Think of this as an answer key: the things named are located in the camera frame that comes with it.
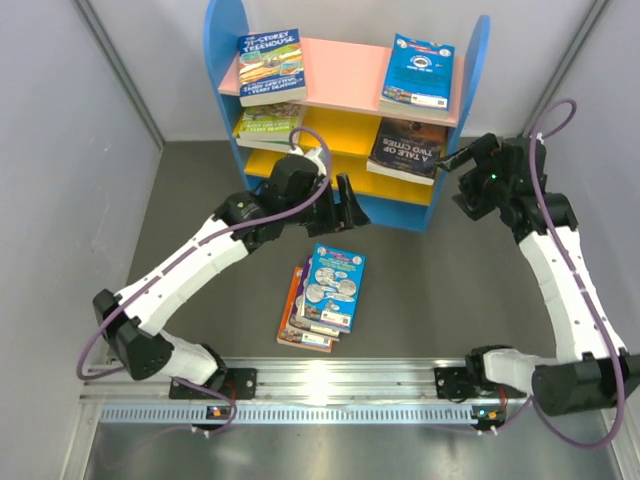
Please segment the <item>lime green spine treehouse book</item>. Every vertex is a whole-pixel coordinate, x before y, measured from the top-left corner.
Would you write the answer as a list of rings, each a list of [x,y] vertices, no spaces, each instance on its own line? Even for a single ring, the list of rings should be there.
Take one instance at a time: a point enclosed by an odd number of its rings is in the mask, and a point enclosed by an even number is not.
[[[259,150],[275,151],[281,153],[287,153],[291,150],[290,144],[287,141],[261,141],[252,139],[243,139],[240,137],[235,138],[238,146],[253,148]]]

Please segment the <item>orange bottom stack book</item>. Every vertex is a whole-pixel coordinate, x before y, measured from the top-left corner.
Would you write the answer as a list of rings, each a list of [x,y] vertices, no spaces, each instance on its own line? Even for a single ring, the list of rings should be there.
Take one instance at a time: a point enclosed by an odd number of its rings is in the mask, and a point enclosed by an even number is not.
[[[320,336],[309,333],[306,331],[297,331],[290,324],[290,320],[293,318],[293,307],[295,306],[295,294],[300,285],[302,275],[302,268],[300,266],[294,269],[287,299],[285,303],[285,309],[280,321],[276,341],[279,344],[303,348],[307,350],[313,350],[324,353],[331,353],[333,350],[333,341],[323,339]]]

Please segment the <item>light blue cover treehouse book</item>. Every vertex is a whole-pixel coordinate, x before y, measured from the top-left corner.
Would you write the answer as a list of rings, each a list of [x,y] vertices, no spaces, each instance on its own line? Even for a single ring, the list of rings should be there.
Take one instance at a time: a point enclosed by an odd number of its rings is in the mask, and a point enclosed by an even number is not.
[[[452,104],[455,47],[396,33],[379,97],[388,113],[445,118]]]

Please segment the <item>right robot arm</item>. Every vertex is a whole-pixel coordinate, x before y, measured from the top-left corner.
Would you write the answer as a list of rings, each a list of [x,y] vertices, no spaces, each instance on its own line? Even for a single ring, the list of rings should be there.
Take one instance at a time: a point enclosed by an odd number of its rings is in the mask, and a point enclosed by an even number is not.
[[[639,385],[639,357],[607,320],[583,259],[569,199],[546,191],[541,139],[485,134],[437,161],[451,172],[468,161],[454,202],[472,220],[497,211],[528,262],[551,320],[550,359],[502,345],[473,349],[466,382],[478,396],[502,385],[533,396],[548,416],[614,408]]]

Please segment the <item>Tale of Two Cities book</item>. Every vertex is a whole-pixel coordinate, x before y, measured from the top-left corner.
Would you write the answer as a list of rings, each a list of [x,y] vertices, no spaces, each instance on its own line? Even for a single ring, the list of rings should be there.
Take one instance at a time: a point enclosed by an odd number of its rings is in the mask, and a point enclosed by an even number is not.
[[[366,163],[368,172],[431,186],[446,152],[445,126],[383,117]]]

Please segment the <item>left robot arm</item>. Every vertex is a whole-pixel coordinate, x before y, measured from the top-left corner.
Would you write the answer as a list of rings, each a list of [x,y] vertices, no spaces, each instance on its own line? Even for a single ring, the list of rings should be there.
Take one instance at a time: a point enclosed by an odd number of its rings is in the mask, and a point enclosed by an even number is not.
[[[350,179],[341,173],[332,187],[318,150],[290,153],[254,190],[227,197],[202,227],[150,274],[93,299],[104,340],[135,381],[160,374],[185,381],[205,397],[225,388],[228,368],[212,347],[167,333],[171,317],[200,289],[287,226],[311,237],[369,224]]]

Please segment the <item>purple cover treehouse book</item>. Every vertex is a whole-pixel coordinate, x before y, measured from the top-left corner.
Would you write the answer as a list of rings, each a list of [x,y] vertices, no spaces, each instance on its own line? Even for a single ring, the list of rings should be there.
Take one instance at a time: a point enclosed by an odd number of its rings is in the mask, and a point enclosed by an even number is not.
[[[338,341],[340,336],[340,332],[338,330],[330,327],[326,327],[326,326],[318,326],[315,324],[311,324],[309,321],[302,321],[304,293],[305,293],[305,288],[308,284],[308,276],[311,268],[311,259],[312,259],[311,256],[307,256],[305,263],[303,265],[303,270],[300,275],[300,283],[296,291],[294,308],[292,309],[292,313],[288,321],[288,325],[292,327],[294,331],[300,334],[305,334],[305,333],[314,334],[314,335],[319,335],[323,339],[327,339],[329,341]]]

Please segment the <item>dark blue spine treehouse book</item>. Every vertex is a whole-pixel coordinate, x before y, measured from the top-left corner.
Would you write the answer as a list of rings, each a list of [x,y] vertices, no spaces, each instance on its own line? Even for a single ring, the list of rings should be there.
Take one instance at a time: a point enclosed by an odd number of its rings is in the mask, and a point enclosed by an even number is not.
[[[306,99],[305,64],[297,28],[240,36],[237,47],[243,107]]]

